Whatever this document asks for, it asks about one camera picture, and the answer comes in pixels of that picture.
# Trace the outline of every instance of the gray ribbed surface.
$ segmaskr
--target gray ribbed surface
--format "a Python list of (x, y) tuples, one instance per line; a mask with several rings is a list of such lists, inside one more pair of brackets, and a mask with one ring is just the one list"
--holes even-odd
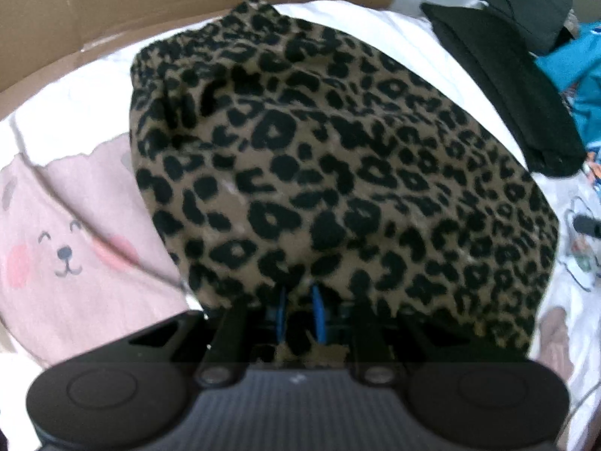
[(344, 370), (248, 370), (235, 387), (202, 393), (175, 431), (136, 451), (467, 449), (419, 425), (392, 391), (364, 387)]

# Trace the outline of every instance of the pink cheek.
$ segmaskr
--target pink cheek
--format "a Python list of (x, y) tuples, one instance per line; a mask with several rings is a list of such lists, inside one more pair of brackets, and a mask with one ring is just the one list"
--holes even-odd
[[(108, 241), (110, 245), (105, 244), (100, 239), (94, 239), (92, 241), (92, 248), (98, 259), (109, 268), (115, 271), (125, 271), (131, 268), (131, 265), (139, 263), (136, 248), (126, 238), (123, 236), (111, 236)], [(123, 256), (117, 254), (111, 246), (119, 253), (122, 253)]]
[(31, 259), (25, 244), (13, 247), (6, 258), (6, 281), (12, 288), (23, 288), (29, 277)]

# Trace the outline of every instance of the leopard print pants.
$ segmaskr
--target leopard print pants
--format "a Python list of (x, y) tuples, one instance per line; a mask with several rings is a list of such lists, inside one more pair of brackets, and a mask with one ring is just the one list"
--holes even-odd
[(131, 68), (137, 184), (206, 307), (312, 283), (526, 351), (557, 218), (436, 88), (356, 38), (248, 0)]

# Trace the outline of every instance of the gray bag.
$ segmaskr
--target gray bag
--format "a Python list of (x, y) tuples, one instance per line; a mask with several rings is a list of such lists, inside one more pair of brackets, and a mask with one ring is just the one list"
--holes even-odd
[(486, 10), (514, 24), (536, 55), (554, 47), (572, 0), (483, 0)]

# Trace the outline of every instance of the folded black cloth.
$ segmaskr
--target folded black cloth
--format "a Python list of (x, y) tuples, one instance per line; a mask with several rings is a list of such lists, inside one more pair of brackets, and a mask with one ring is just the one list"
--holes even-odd
[(442, 46), (482, 89), (521, 147), (528, 169), (572, 176), (585, 150), (551, 81), (504, 20), (472, 8), (422, 4)]

